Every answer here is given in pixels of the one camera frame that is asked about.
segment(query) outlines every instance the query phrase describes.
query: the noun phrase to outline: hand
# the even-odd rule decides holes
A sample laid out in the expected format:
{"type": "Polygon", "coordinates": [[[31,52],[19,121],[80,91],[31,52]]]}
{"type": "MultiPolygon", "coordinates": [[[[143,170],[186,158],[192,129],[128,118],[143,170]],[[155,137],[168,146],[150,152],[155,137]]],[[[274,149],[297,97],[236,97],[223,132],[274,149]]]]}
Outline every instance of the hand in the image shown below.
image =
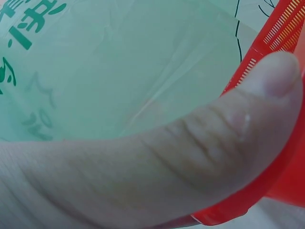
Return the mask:
{"type": "Polygon", "coordinates": [[[296,58],[279,52],[236,89],[147,133],[2,143],[0,228],[183,224],[270,165],[292,132],[302,95],[296,58]]]}

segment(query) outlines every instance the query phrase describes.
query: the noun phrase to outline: red plastic container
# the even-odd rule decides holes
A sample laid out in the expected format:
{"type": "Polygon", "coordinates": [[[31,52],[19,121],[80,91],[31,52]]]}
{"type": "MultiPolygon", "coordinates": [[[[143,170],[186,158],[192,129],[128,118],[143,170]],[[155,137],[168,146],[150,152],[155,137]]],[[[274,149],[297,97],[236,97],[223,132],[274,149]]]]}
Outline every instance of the red plastic container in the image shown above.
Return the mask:
{"type": "MultiPolygon", "coordinates": [[[[294,52],[305,67],[305,0],[281,0],[223,93],[240,84],[266,55],[294,52]]],[[[277,159],[256,180],[220,203],[192,214],[213,226],[245,214],[263,196],[305,207],[305,93],[293,133],[277,159]]]]}

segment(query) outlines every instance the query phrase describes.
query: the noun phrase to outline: printed chinese character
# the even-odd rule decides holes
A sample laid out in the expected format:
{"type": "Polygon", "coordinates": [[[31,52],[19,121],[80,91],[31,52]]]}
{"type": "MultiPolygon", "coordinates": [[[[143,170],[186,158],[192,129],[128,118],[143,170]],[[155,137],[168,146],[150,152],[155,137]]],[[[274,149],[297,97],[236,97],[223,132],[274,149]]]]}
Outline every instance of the printed chinese character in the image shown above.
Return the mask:
{"type": "Polygon", "coordinates": [[[12,18],[15,15],[15,10],[23,3],[22,0],[7,0],[0,10],[0,22],[4,15],[12,18]]]}
{"type": "MultiPolygon", "coordinates": [[[[38,5],[36,5],[33,9],[26,9],[24,12],[24,17],[21,19],[21,23],[18,24],[17,28],[12,26],[9,30],[9,33],[26,49],[30,49],[32,46],[32,42],[27,39],[19,30],[25,29],[26,31],[30,31],[34,25],[36,25],[35,33],[38,33],[42,30],[45,24],[44,16],[54,15],[59,12],[62,12],[67,4],[63,3],[62,5],[55,7],[57,0],[49,1],[49,0],[41,0],[38,5]]],[[[9,40],[9,48],[12,46],[13,40],[9,40]]]]}
{"type": "Polygon", "coordinates": [[[0,67],[0,83],[4,82],[5,76],[7,74],[7,70],[9,70],[9,77],[7,78],[7,82],[10,83],[11,81],[13,81],[13,85],[16,86],[17,81],[13,67],[5,59],[5,57],[2,58],[2,61],[3,61],[3,66],[0,67]]]}
{"type": "Polygon", "coordinates": [[[37,72],[34,73],[33,78],[31,79],[29,85],[26,87],[26,91],[31,91],[33,87],[36,87],[38,91],[42,94],[48,97],[49,103],[52,108],[56,108],[54,99],[53,99],[53,89],[52,88],[46,88],[41,85],[39,81],[39,75],[37,72]]]}
{"type": "Polygon", "coordinates": [[[51,119],[43,109],[39,110],[38,116],[40,121],[38,120],[37,115],[35,113],[31,113],[30,118],[24,121],[22,124],[28,126],[28,132],[31,135],[43,141],[51,141],[53,139],[52,136],[42,133],[42,129],[44,127],[48,129],[51,129],[53,127],[51,119]]]}

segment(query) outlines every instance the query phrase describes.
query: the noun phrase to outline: translucent plastic bag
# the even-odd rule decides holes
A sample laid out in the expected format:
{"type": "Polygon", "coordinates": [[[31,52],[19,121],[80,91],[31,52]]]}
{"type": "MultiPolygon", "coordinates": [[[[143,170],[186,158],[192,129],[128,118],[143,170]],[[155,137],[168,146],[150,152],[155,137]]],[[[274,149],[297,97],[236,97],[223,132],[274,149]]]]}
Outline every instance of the translucent plastic bag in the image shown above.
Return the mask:
{"type": "Polygon", "coordinates": [[[0,137],[130,135],[217,98],[257,32],[211,2],[4,1],[0,137]]]}

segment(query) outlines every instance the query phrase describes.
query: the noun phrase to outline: black line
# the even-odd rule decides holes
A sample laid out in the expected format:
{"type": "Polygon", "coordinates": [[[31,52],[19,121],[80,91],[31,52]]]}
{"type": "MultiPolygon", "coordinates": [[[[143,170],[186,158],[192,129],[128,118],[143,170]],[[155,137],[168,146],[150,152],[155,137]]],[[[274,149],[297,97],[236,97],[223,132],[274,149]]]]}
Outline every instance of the black line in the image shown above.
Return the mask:
{"type": "Polygon", "coordinates": [[[237,16],[237,12],[238,12],[239,1],[240,1],[240,0],[238,0],[238,2],[237,2],[237,6],[236,6],[236,11],[235,11],[235,15],[234,15],[234,17],[235,17],[235,18],[236,18],[236,16],[237,16]]]}
{"type": "Polygon", "coordinates": [[[242,48],[240,47],[240,42],[239,42],[239,39],[237,37],[238,29],[239,29],[239,24],[240,24],[240,21],[238,21],[237,26],[236,26],[235,37],[237,38],[237,45],[238,45],[238,49],[239,49],[240,62],[242,62],[242,59],[243,59],[242,48]]]}
{"type": "Polygon", "coordinates": [[[262,12],[265,16],[270,17],[268,14],[266,14],[266,13],[263,11],[263,9],[262,9],[262,7],[261,7],[260,5],[258,5],[258,8],[261,10],[261,12],[262,12]]]}
{"type": "Polygon", "coordinates": [[[242,48],[240,47],[240,43],[239,43],[239,39],[237,38],[237,44],[238,44],[238,49],[239,49],[239,57],[240,57],[240,63],[243,60],[243,56],[242,56],[242,48]]]}
{"type": "Polygon", "coordinates": [[[235,37],[237,37],[237,34],[238,34],[239,23],[240,23],[240,21],[238,21],[237,26],[236,26],[235,37]]]}

